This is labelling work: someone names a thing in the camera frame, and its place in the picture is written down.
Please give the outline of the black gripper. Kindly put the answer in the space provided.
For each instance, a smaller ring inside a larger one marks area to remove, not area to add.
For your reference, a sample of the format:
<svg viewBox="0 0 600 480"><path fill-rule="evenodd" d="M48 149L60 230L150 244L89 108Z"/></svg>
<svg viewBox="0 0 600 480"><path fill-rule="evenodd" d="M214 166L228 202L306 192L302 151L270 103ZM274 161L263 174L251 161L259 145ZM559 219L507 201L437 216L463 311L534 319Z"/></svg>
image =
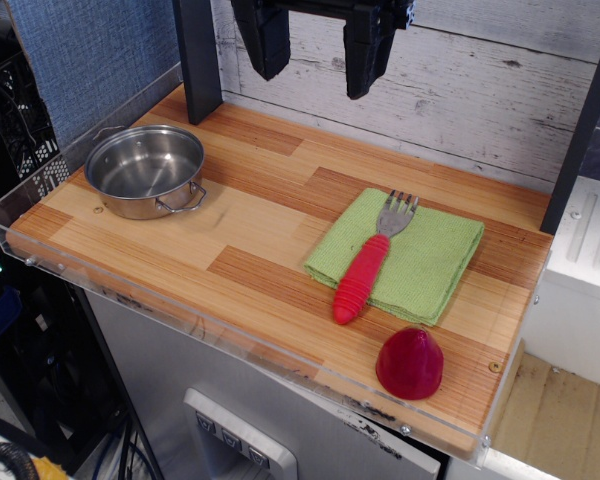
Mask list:
<svg viewBox="0 0 600 480"><path fill-rule="evenodd" d="M345 19L347 96L360 99L386 72L395 29L413 22L416 2L233 0L231 5L252 67L266 81L290 59L288 10Z"/></svg>

